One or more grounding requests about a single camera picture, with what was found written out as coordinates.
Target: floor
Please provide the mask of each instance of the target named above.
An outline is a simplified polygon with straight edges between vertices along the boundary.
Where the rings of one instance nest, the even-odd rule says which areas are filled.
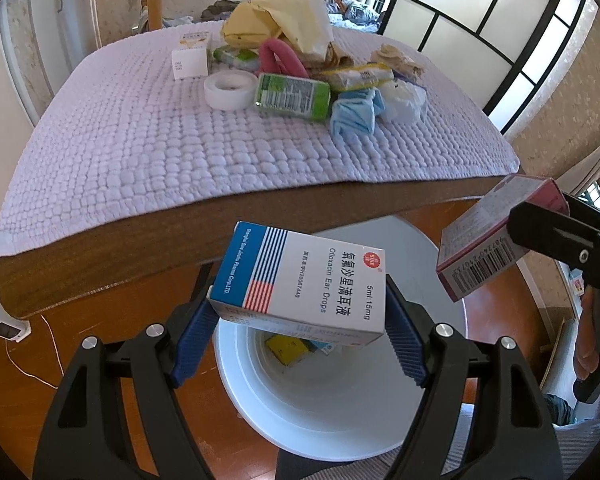
[[[403,214],[435,243],[442,228],[462,214],[470,203],[432,206]],[[152,321],[165,319],[176,304],[188,300],[198,268],[169,270],[140,282],[117,286],[97,295],[48,311],[59,354],[67,365],[86,335],[114,341],[135,335]],[[513,336],[541,377],[539,349],[548,338],[535,303],[516,267],[466,298],[469,336],[495,341]],[[27,372],[52,384],[61,377],[44,322],[31,320],[33,334],[19,344],[8,344],[10,356]],[[465,399],[472,398],[472,386]],[[155,472],[141,431],[130,381],[123,383],[125,410],[139,465]],[[54,390],[19,373],[8,362],[0,339],[0,444],[29,477],[40,429]],[[212,472],[219,480],[272,480],[277,449],[241,418],[224,392],[212,348],[198,374],[177,391],[178,401]]]

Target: roll of white tape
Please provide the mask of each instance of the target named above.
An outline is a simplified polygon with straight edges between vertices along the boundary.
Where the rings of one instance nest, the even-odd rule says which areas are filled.
[[[253,105],[258,78],[244,70],[223,70],[205,79],[206,104],[216,110],[242,110]]]

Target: metal bolt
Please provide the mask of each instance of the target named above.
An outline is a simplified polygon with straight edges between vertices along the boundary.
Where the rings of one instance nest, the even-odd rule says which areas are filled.
[[[441,335],[442,337],[451,337],[454,333],[454,329],[448,324],[440,323],[436,326],[436,332],[438,332],[438,335]]]
[[[513,338],[505,336],[500,340],[500,344],[504,346],[507,350],[513,350],[516,347],[516,342],[513,341]]]
[[[85,350],[91,350],[92,348],[96,348],[96,346],[98,345],[98,338],[90,335],[89,337],[85,337],[82,340],[82,348],[84,348]]]
[[[146,328],[146,334],[149,337],[160,337],[164,334],[164,327],[160,323],[154,323]]]

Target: striped clothing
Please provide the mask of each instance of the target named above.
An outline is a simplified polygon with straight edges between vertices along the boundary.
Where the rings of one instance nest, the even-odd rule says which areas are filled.
[[[449,455],[446,457],[442,474],[459,467],[469,437],[473,415],[474,406],[463,404],[456,434]],[[568,478],[600,440],[600,418],[591,418],[570,426],[554,426],[554,429],[560,446],[564,477]],[[382,480],[398,455],[398,451],[399,448],[367,460],[325,469],[305,480]]]

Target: human hand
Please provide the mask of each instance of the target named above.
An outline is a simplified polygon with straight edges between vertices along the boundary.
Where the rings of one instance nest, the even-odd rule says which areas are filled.
[[[598,368],[600,356],[596,352],[596,331],[593,327],[593,288],[588,286],[581,298],[582,314],[578,324],[576,351],[573,355],[573,369],[581,380],[589,377]]]

